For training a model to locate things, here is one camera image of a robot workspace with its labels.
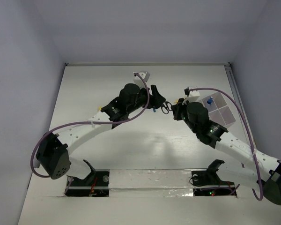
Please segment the black scissors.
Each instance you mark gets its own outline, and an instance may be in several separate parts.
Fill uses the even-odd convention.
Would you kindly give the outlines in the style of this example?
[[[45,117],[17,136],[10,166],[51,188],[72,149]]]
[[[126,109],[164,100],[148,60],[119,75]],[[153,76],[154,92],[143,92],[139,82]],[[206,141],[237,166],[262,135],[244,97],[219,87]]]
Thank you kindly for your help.
[[[172,107],[171,102],[165,101],[161,106],[161,110],[164,114],[169,114],[169,112],[172,111],[171,107]]]

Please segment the blue-cap glue tube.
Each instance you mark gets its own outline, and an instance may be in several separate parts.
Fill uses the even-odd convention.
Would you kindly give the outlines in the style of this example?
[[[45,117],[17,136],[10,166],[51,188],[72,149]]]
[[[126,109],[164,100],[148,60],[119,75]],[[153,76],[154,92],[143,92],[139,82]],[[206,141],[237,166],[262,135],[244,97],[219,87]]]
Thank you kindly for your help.
[[[210,97],[210,98],[208,99],[207,103],[208,103],[209,105],[212,104],[212,103],[213,103],[213,98]]]

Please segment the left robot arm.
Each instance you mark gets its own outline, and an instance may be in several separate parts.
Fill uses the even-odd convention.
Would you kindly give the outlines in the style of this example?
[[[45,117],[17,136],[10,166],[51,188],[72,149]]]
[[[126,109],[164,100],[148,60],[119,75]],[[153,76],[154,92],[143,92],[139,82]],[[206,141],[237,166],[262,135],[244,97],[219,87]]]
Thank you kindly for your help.
[[[166,99],[151,85],[151,93],[146,88],[129,83],[119,96],[104,106],[96,115],[81,124],[73,123],[70,129],[43,136],[36,152],[36,159],[53,180],[64,175],[77,177],[83,185],[94,181],[93,168],[87,162],[71,158],[70,155],[85,142],[100,133],[112,130],[130,121],[129,115],[142,109],[158,109]]]

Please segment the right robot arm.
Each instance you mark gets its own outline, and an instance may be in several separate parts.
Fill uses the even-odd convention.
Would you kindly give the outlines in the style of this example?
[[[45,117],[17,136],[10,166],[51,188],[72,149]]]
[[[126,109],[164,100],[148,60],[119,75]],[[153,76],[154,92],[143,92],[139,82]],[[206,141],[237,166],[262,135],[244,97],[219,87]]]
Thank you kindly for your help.
[[[238,168],[226,165],[223,160],[213,161],[206,172],[210,183],[231,181],[259,191],[270,202],[281,205],[280,159],[242,142],[225,127],[210,120],[208,110],[202,103],[186,104],[181,98],[171,109],[174,120],[182,120],[201,143],[231,156],[244,165]]]

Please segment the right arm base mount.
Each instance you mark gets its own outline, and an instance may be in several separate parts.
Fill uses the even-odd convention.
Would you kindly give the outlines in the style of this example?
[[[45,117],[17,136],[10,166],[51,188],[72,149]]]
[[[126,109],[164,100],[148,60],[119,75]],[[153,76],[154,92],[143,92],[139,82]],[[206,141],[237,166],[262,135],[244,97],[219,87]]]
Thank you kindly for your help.
[[[223,160],[216,159],[207,169],[192,171],[189,183],[194,196],[237,196],[235,184],[221,180],[216,173],[222,164]]]

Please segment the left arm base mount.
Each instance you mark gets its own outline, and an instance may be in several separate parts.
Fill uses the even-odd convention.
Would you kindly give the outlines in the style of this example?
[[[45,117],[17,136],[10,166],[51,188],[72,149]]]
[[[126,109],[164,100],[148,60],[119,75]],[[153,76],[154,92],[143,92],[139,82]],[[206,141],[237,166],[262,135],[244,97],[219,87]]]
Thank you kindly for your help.
[[[90,168],[88,176],[81,180],[69,177],[64,195],[67,197],[108,197],[109,170],[96,170],[87,160],[83,160]]]

